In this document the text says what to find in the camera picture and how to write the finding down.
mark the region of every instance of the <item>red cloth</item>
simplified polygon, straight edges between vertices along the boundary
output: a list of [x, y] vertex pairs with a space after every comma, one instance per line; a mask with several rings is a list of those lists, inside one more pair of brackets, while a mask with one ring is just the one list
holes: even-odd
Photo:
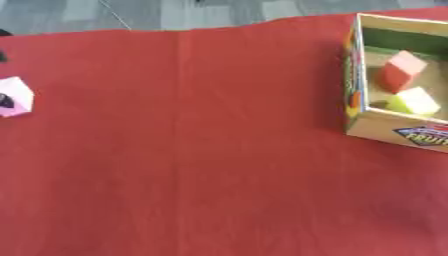
[[352, 21], [1, 39], [0, 255], [448, 255], [448, 155], [342, 133]]

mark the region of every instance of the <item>gray floor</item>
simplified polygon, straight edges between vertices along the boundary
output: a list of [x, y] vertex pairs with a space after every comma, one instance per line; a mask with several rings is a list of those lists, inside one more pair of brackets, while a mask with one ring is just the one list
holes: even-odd
[[16, 34], [110, 28], [178, 30], [288, 16], [448, 5], [448, 0], [0, 0], [0, 27]]

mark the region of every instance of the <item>pink block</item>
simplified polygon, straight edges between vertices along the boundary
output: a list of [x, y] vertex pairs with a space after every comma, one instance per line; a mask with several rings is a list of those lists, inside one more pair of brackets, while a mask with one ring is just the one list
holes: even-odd
[[14, 102], [13, 108], [0, 106], [0, 116], [17, 116], [32, 111], [34, 93], [19, 77], [0, 79], [0, 93]]
[[392, 93], [405, 89], [418, 76], [428, 63], [410, 52], [400, 51], [389, 59], [380, 71], [380, 84]]

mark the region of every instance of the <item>black object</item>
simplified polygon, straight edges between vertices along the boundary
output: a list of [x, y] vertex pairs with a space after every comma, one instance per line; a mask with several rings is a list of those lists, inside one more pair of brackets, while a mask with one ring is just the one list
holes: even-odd
[[6, 54], [0, 51], [0, 62], [7, 62], [8, 58], [6, 58]]
[[4, 29], [0, 29], [0, 36], [12, 36], [13, 34], [9, 31], [6, 31]]
[[0, 107], [14, 108], [14, 101], [3, 93], [0, 93]]

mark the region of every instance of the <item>open box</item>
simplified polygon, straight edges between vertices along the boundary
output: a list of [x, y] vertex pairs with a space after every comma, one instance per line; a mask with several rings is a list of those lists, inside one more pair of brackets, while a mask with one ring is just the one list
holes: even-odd
[[[344, 48], [346, 133], [448, 152], [448, 23], [358, 14]], [[385, 109], [392, 94], [375, 76], [400, 50], [428, 62], [411, 87], [423, 87], [441, 106], [431, 118]], [[353, 105], [355, 95], [360, 100]]]

